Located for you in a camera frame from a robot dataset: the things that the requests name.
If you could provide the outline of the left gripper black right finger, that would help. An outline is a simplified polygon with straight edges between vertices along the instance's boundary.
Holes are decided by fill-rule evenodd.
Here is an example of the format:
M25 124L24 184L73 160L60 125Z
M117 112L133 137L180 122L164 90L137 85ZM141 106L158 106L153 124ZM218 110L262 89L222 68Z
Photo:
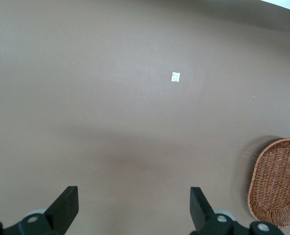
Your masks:
M248 228L228 215L216 213L200 187L190 188L190 215L195 227L193 235L282 235L267 222L252 222Z

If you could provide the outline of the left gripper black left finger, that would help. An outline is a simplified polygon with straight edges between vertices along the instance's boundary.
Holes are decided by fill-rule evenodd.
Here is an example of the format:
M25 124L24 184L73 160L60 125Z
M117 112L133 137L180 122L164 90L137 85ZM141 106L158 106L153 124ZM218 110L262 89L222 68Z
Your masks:
M78 187L68 186L43 213L26 216L0 235L64 235L79 211Z

